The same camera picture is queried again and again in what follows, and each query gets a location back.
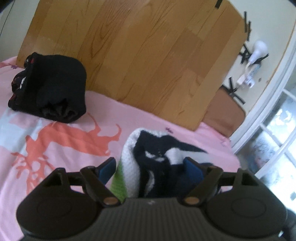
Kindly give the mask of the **black green white knit sweater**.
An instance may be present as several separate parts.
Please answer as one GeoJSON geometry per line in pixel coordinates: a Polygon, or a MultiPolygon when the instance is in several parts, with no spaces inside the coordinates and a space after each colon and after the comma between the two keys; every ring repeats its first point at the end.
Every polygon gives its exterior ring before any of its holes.
{"type": "Polygon", "coordinates": [[[123,146],[111,192],[120,201],[182,197],[192,184],[183,164],[186,157],[213,165],[209,153],[201,148],[166,132],[138,128],[123,146]]]}

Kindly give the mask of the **pink deer print bedsheet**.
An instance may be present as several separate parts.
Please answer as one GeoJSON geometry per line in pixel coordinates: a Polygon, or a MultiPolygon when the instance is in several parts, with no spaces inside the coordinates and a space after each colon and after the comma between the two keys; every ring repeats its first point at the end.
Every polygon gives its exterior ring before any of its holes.
{"type": "Polygon", "coordinates": [[[8,107],[11,82],[21,72],[16,59],[1,63],[1,240],[20,240],[16,221],[20,202],[54,169],[77,172],[120,159],[123,145],[137,128],[167,132],[208,153],[208,161],[225,171],[240,167],[228,138],[201,123],[186,130],[155,115],[86,92],[87,113],[65,124],[13,111],[8,107]]]}

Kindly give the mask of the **brown headboard cushion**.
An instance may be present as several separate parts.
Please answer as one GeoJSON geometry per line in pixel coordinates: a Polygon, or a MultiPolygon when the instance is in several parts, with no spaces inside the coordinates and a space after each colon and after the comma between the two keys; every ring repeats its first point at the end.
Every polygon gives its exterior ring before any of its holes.
{"type": "Polygon", "coordinates": [[[243,108],[231,97],[228,89],[220,87],[211,100],[202,122],[224,137],[231,137],[246,117],[243,108]]]}

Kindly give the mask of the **folded black garment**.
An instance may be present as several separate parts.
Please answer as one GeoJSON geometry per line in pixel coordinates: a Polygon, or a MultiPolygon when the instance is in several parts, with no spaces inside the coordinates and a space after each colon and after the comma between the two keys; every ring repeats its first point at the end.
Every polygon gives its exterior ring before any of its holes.
{"type": "Polygon", "coordinates": [[[11,82],[9,108],[48,120],[71,123],[86,114],[87,73],[83,64],[63,55],[27,56],[24,70],[11,82]]]}

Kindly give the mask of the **white power strip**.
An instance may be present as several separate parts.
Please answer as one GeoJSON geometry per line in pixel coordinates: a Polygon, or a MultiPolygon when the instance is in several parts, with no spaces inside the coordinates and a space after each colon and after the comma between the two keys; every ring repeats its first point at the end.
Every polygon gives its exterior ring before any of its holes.
{"type": "Polygon", "coordinates": [[[238,80],[236,81],[236,86],[237,87],[248,87],[248,88],[252,88],[255,85],[255,81],[252,78],[251,75],[241,75],[238,80]]]}

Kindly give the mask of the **wood pattern board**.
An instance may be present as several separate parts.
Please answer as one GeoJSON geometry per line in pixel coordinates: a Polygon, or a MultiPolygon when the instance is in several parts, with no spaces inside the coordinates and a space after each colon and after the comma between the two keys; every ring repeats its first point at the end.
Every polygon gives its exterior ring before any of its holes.
{"type": "Polygon", "coordinates": [[[88,90],[193,131],[246,38],[229,1],[39,1],[16,63],[74,57],[88,90]]]}

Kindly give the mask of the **white hair dryer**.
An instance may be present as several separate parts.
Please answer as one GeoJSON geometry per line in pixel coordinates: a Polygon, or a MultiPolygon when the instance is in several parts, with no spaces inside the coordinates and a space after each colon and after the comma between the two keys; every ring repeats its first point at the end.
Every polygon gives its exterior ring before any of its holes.
{"type": "Polygon", "coordinates": [[[253,52],[248,59],[248,64],[253,64],[259,58],[263,58],[268,55],[268,47],[265,42],[257,40],[253,45],[253,52]]]}

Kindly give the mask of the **white window frame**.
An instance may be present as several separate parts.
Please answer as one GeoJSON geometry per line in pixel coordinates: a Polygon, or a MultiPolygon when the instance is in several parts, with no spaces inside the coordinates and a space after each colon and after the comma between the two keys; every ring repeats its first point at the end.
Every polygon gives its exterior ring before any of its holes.
{"type": "Polygon", "coordinates": [[[254,108],[247,115],[244,123],[231,136],[232,149],[238,152],[242,146],[252,137],[258,128],[269,134],[271,138],[274,136],[270,130],[263,125],[263,121],[276,104],[282,93],[295,100],[285,86],[291,77],[295,67],[295,32],[291,34],[287,48],[282,56],[282,59],[267,85],[266,89],[256,102],[254,108]]]}

